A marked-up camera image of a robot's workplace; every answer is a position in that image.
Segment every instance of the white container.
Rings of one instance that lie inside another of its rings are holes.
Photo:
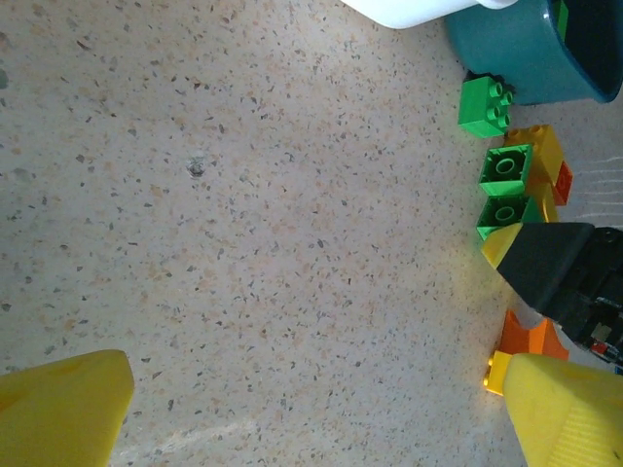
[[[450,13],[482,5],[499,10],[517,0],[343,0],[372,21],[393,29],[417,26]]]

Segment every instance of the yellow plastic piece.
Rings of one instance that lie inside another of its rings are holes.
[[[509,353],[496,350],[494,356],[489,359],[489,371],[483,380],[483,384],[489,392],[493,392],[498,396],[503,395],[502,385],[504,384],[506,369],[511,357],[512,355]]]
[[[526,187],[526,195],[536,200],[538,210],[545,222],[558,222],[558,210],[554,202],[554,192],[549,183],[529,182]]]
[[[105,467],[133,387],[121,350],[0,377],[0,465]]]
[[[550,125],[535,125],[530,128],[511,129],[506,133],[504,146],[527,143],[532,144],[532,164],[528,183],[547,182],[556,185],[565,154],[556,138],[554,128]]]
[[[503,393],[530,467],[623,465],[623,377],[519,353]]]
[[[489,234],[481,251],[493,269],[497,269],[502,262],[521,229],[522,224],[518,223],[497,229]]]

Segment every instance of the teal plastic bin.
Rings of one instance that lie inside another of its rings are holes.
[[[623,81],[623,0],[564,0],[564,38],[555,3],[519,0],[502,10],[454,13],[446,17],[450,41],[470,71],[513,87],[515,103],[611,101]]]

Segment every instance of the floor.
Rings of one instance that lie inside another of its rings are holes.
[[[338,1],[0,2],[0,372],[123,349],[113,466],[519,466],[482,388],[513,301],[443,23]],[[555,126],[623,225],[623,98]]]

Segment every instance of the orange plastic piece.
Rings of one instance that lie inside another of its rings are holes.
[[[573,173],[571,169],[568,168],[566,162],[563,162],[561,165],[561,170],[558,173],[558,179],[556,180],[556,185],[554,186],[554,190],[552,190],[554,194],[554,202],[557,206],[566,206],[568,201],[569,193],[571,192],[571,184],[573,183]]]
[[[497,350],[509,353],[538,353],[550,357],[568,360],[566,350],[558,340],[554,323],[545,318],[532,329],[525,329],[519,324],[513,310],[506,311],[502,337]]]

